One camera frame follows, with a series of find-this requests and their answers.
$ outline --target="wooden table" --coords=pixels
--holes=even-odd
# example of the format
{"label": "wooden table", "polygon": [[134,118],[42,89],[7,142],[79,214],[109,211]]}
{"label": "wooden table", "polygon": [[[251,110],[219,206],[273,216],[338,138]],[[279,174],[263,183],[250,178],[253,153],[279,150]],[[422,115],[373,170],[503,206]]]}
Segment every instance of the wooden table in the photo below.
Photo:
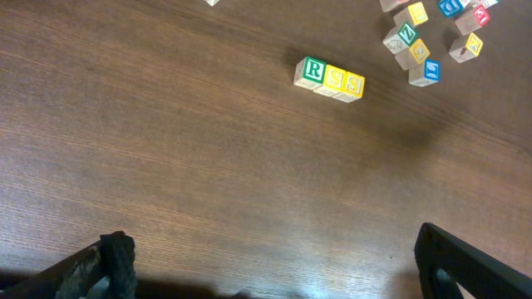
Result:
{"label": "wooden table", "polygon": [[[377,0],[0,2],[0,270],[124,230],[141,279],[259,297],[418,298],[435,223],[532,276],[532,2],[480,57],[436,1],[440,83],[408,85]],[[292,85],[314,56],[352,104]]]}

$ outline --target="letter block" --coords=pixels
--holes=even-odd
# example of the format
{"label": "letter block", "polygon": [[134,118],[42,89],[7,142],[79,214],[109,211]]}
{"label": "letter block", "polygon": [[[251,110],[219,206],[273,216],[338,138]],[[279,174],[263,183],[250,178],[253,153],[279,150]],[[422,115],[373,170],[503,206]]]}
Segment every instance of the letter block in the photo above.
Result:
{"label": "letter block", "polygon": [[488,11],[485,10],[484,6],[479,5],[474,9],[464,12],[464,14],[456,19],[455,24],[461,34],[466,35],[482,28],[490,20],[491,16]]}
{"label": "letter block", "polygon": [[408,22],[410,26],[416,27],[428,20],[429,17],[422,2],[409,5],[393,17],[396,26],[401,26],[404,22]]}
{"label": "letter block", "polygon": [[383,12],[389,12],[399,5],[409,2],[410,0],[381,0],[381,7]]}
{"label": "letter block", "polygon": [[346,72],[343,69],[327,65],[323,85],[316,88],[314,92],[324,96],[335,96],[341,93],[345,76]]}
{"label": "letter block", "polygon": [[397,54],[409,48],[417,39],[419,34],[414,27],[405,22],[401,27],[394,27],[386,37],[384,37],[384,45],[392,52]]}
{"label": "letter block", "polygon": [[425,63],[409,70],[408,82],[414,86],[424,87],[440,81],[440,62],[426,59]]}
{"label": "letter block", "polygon": [[219,0],[205,0],[210,6],[214,6]]}
{"label": "letter block", "polygon": [[500,0],[471,0],[470,5],[472,7],[478,7],[482,5],[484,8],[492,7],[499,3]]}
{"label": "letter block", "polygon": [[296,75],[293,78],[293,84],[311,91],[323,85],[325,79],[325,68],[327,63],[305,57],[296,66]]}
{"label": "letter block", "polygon": [[419,38],[414,42],[410,48],[396,55],[396,60],[403,71],[410,70],[413,67],[419,66],[430,55],[429,49],[426,48],[425,43]]}
{"label": "letter block", "polygon": [[446,17],[452,17],[464,10],[470,0],[441,0],[438,6]]}
{"label": "letter block", "polygon": [[484,42],[475,34],[461,37],[452,43],[449,54],[455,58],[458,63],[468,61],[480,55]]}
{"label": "letter block", "polygon": [[344,78],[342,92],[332,97],[346,103],[358,100],[362,98],[365,83],[366,78],[348,71]]}

